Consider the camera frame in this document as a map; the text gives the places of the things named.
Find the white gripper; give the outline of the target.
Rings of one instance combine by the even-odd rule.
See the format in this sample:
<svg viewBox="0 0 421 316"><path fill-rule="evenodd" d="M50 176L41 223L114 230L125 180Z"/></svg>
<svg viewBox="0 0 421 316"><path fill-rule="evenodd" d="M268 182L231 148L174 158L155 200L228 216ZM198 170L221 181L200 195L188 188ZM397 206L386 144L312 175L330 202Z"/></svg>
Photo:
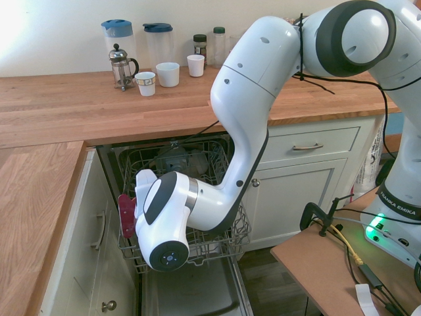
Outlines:
<svg viewBox="0 0 421 316"><path fill-rule="evenodd" d="M140 170L136 174L136 207L134 211L134 217L138 219L143 213L143 205L149 192L150 187L157 179L156 174L151 169Z"/></svg>

